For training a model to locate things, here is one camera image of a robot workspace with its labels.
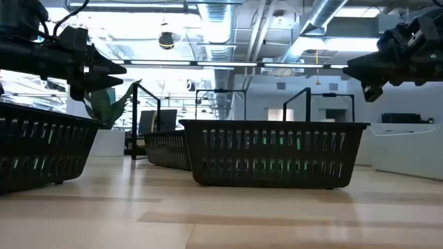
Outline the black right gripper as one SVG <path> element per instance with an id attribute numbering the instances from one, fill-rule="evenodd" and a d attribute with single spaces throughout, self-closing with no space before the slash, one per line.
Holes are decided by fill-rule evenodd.
<path id="1" fill-rule="evenodd" d="M 400 23 L 382 34 L 379 52 L 347 61 L 344 74 L 362 82 L 366 102 L 383 94 L 385 83 L 443 81 L 443 8 Z"/>

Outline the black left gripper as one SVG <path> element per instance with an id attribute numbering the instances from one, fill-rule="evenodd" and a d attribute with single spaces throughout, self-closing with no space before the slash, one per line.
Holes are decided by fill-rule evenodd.
<path id="1" fill-rule="evenodd" d="M 87 42 L 88 30 L 71 26 L 42 43 L 2 32 L 0 69 L 66 80 L 74 88 L 74 100 L 82 100 L 85 93 L 122 84 L 122 79 L 109 75 L 126 74 L 127 69 Z"/>

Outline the black slotted plastic basket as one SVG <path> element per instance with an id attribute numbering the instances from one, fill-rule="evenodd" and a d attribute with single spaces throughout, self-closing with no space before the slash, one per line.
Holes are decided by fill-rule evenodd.
<path id="1" fill-rule="evenodd" d="M 147 133 L 143 137 L 150 163 L 188 172 L 192 170 L 184 130 Z"/>
<path id="2" fill-rule="evenodd" d="M 181 120 L 205 186 L 326 189 L 350 184 L 364 122 Z"/>
<path id="3" fill-rule="evenodd" d="M 100 121 L 0 102 L 0 195 L 79 177 Z"/>

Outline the green snake plant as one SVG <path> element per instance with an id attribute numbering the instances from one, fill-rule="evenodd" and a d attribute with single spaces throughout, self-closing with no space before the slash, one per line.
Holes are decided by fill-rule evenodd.
<path id="1" fill-rule="evenodd" d="M 130 99 L 134 87 L 138 86 L 142 80 L 133 82 L 126 93 L 115 102 L 111 101 L 110 93 L 114 91 L 114 88 L 101 89 L 91 93 L 84 94 L 84 106 L 88 115 L 97 121 L 104 123 L 102 129 L 110 130 L 114 126 L 115 122 L 123 114 L 128 100 Z"/>

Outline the black equipment cart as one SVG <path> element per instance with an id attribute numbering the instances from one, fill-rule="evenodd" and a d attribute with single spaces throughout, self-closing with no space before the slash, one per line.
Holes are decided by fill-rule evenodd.
<path id="1" fill-rule="evenodd" d="M 434 124 L 433 118 L 422 119 L 419 113 L 382 113 L 382 123 L 395 124 Z"/>

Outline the white plant pot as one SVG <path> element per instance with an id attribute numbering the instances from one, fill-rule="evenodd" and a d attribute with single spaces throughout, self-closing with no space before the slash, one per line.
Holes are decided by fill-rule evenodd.
<path id="1" fill-rule="evenodd" d="M 125 133 L 118 130 L 99 129 L 90 156 L 97 157 L 118 157 L 124 156 Z"/>

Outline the dark flat panel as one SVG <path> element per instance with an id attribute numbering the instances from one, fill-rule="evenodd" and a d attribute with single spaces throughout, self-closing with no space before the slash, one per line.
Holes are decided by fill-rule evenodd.
<path id="1" fill-rule="evenodd" d="M 174 131 L 177 125 L 177 110 L 142 111 L 138 128 L 139 134 L 157 131 Z"/>

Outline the round ceiling sensor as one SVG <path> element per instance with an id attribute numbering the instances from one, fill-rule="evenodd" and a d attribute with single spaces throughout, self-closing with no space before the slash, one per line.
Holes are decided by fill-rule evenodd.
<path id="1" fill-rule="evenodd" d="M 279 9 L 273 12 L 273 25 L 283 25 L 285 23 L 285 10 Z"/>

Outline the long ceiling light bar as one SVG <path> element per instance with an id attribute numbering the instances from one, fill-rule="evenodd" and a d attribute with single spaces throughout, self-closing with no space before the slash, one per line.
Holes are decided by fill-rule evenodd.
<path id="1" fill-rule="evenodd" d="M 113 59 L 113 63 L 125 66 L 200 66 L 213 68 L 314 68 L 314 69 L 343 69 L 344 64 L 285 64 L 269 62 L 220 62 L 220 61 L 161 61 L 161 60 L 123 60 Z"/>

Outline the wooden shelf with black frame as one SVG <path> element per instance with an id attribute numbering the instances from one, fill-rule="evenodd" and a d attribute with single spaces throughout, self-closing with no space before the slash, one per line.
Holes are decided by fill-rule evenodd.
<path id="1" fill-rule="evenodd" d="M 138 97 L 138 90 L 142 89 L 144 92 L 146 92 L 146 94 L 151 95 L 152 98 L 157 100 L 157 111 L 159 112 L 159 116 L 161 114 L 161 110 L 160 108 L 160 100 L 155 96 L 152 95 L 149 91 L 147 91 L 146 89 L 144 89 L 140 83 L 133 83 L 132 85 L 132 90 L 131 90 L 131 94 L 132 97 L 134 98 L 134 101 L 137 101 L 137 97 Z M 288 105 L 290 102 L 294 101 L 296 98 L 300 97 L 303 94 L 307 94 L 307 97 L 305 96 L 305 102 L 306 104 L 301 104 L 298 105 L 298 108 L 304 108 L 304 114 L 306 114 L 305 119 L 306 121 L 285 121 L 285 118 L 282 118 L 282 120 L 278 120 L 278 121 L 264 121 L 264 120 L 247 120 L 247 109 L 248 109 L 248 104 L 247 104 L 247 100 L 244 101 L 245 104 L 245 110 L 244 110 L 244 114 L 246 117 L 246 120 L 198 120 L 198 119 L 194 119 L 194 120 L 189 120 L 189 119 L 185 119 L 185 120 L 180 120 L 180 123 L 183 123 L 184 127 L 185 127 L 185 131 L 187 131 L 187 135 L 188 135 L 188 142 L 196 142 L 196 146 L 200 146 L 203 145 L 202 140 L 196 140 L 193 141 L 193 138 L 190 138 L 189 136 L 191 136 L 191 132 L 196 131 L 197 132 L 197 136 L 200 137 L 200 135 L 198 135 L 198 131 L 203 131 L 204 129 L 207 129 L 209 131 L 211 131 L 212 129 L 216 130 L 218 132 L 219 129 L 223 129 L 225 132 L 227 131 L 233 131 L 233 138 L 235 138 L 236 136 L 236 132 L 240 131 L 241 133 L 241 140 L 238 138 L 237 140 L 233 141 L 232 144 L 232 149 L 239 149 L 241 152 L 239 155 L 248 155 L 248 156 L 254 156 L 254 155 L 259 155 L 259 153 L 261 153 L 261 151 L 265 151 L 266 149 L 263 148 L 267 148 L 270 146 L 270 138 L 268 136 L 270 136 L 269 134 L 271 134 L 272 131 L 276 131 L 277 134 L 277 145 L 278 147 L 287 147 L 287 143 L 283 145 L 280 145 L 280 140 L 278 138 L 278 134 L 280 132 L 282 132 L 283 134 L 286 134 L 288 132 L 288 130 L 290 129 L 304 129 L 306 128 L 309 124 L 309 120 L 310 118 L 310 106 L 311 106 L 311 100 L 309 100 L 310 98 L 310 90 L 307 89 L 307 93 L 305 90 L 292 95 L 290 98 L 288 95 L 284 95 L 284 96 L 279 96 L 282 98 L 278 98 L 279 102 L 278 104 L 280 104 L 279 107 L 281 107 L 283 110 L 283 112 L 285 112 L 285 110 L 287 109 Z M 137 105 L 138 104 L 133 104 L 132 107 L 132 142 L 133 142 L 133 149 L 131 150 L 131 156 L 132 156 L 132 160 L 136 160 L 136 151 L 135 151 L 135 141 L 136 141 L 136 135 L 137 135 L 137 117 L 138 117 L 138 111 L 137 111 Z M 257 131 L 258 134 L 258 139 L 255 140 L 254 137 L 254 133 Z M 267 144 L 263 143 L 263 139 L 262 138 L 267 138 Z"/>

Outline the silver smooth ventilation duct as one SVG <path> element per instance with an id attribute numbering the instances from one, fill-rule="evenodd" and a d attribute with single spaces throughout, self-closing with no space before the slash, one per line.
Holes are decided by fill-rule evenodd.
<path id="1" fill-rule="evenodd" d="M 323 37 L 328 23 L 348 0 L 315 0 L 312 9 L 297 18 L 291 30 L 291 43 L 279 62 L 295 64 L 305 50 L 313 48 L 316 40 Z"/>

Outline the silver ribbed ventilation duct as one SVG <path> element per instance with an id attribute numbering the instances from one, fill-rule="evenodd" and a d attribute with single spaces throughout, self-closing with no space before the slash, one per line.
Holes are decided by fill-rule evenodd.
<path id="1" fill-rule="evenodd" d="M 232 42 L 234 7 L 222 3 L 200 3 L 197 5 L 203 21 L 204 41 L 207 58 L 211 62 L 228 62 L 233 60 Z M 233 71 L 214 69 L 215 89 L 233 89 Z M 232 93 L 215 94 L 218 118 L 229 118 Z"/>

